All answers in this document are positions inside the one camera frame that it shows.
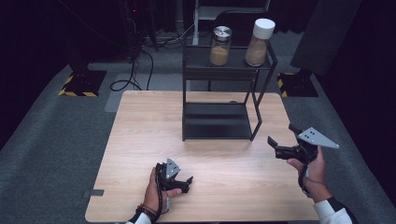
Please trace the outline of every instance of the hand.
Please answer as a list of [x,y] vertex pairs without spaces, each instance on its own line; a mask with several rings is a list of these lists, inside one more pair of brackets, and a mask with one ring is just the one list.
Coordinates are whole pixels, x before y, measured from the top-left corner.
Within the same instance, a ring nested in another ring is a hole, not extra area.
[[[296,168],[298,173],[303,170],[304,165],[297,159],[288,159],[288,164]],[[308,165],[309,177],[304,176],[304,185],[311,194],[315,203],[327,200],[332,197],[329,190],[323,184],[325,160],[323,158],[322,148],[318,147],[318,155],[314,161]]]
[[[163,191],[163,204],[166,204],[166,198],[173,198],[181,194],[181,189],[170,189],[168,191]],[[159,202],[158,202],[158,191],[157,183],[155,183],[155,167],[151,170],[151,175],[149,177],[148,187],[145,193],[145,201],[143,202],[146,208],[152,210],[152,212],[157,213]]]

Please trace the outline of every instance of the spice jar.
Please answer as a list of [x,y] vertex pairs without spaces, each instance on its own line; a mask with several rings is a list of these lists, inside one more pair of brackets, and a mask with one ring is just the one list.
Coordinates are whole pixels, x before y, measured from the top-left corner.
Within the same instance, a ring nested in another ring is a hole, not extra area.
[[251,66],[260,66],[265,62],[268,39],[275,28],[275,23],[267,19],[258,19],[254,22],[253,36],[247,47],[245,61]]
[[210,62],[214,65],[224,65],[228,61],[231,44],[231,29],[227,26],[218,26],[213,30]]

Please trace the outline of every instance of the white sleeve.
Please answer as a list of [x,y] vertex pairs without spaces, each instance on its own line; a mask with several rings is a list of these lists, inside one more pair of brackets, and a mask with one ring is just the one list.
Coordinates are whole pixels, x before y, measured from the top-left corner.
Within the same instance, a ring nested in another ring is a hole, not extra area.
[[345,207],[338,211],[337,209],[334,210],[328,200],[314,204],[314,208],[317,211],[320,224],[352,223]]
[[151,224],[151,221],[149,220],[148,215],[141,213],[136,223],[127,221],[125,224]]

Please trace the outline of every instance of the wooden table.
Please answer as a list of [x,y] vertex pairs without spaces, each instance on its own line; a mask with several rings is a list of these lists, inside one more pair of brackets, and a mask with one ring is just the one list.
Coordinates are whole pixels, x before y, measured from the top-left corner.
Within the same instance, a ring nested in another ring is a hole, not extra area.
[[[188,92],[190,100],[243,101],[242,92]],[[251,123],[257,123],[252,104]],[[181,91],[126,91],[110,133],[86,211],[90,222],[123,222],[143,202],[149,174],[157,162],[171,158],[181,171],[177,180],[193,175],[191,189],[171,200],[159,222],[318,220],[297,184],[297,172],[275,158],[267,144],[281,146],[296,139],[281,98],[265,93],[260,105],[263,123],[249,140],[182,141]]]

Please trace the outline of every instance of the person's left hand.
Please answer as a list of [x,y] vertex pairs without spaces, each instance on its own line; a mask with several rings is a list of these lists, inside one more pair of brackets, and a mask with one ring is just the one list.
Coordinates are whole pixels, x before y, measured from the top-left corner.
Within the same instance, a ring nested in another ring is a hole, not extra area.
[[[170,189],[168,191],[163,191],[163,204],[166,204],[166,198],[173,198],[177,195],[181,194],[181,189]],[[151,170],[151,175],[149,177],[148,187],[146,189],[145,201],[143,205],[152,210],[153,212],[157,212],[159,202],[158,202],[158,191],[157,191],[157,183],[155,183],[155,167]]]

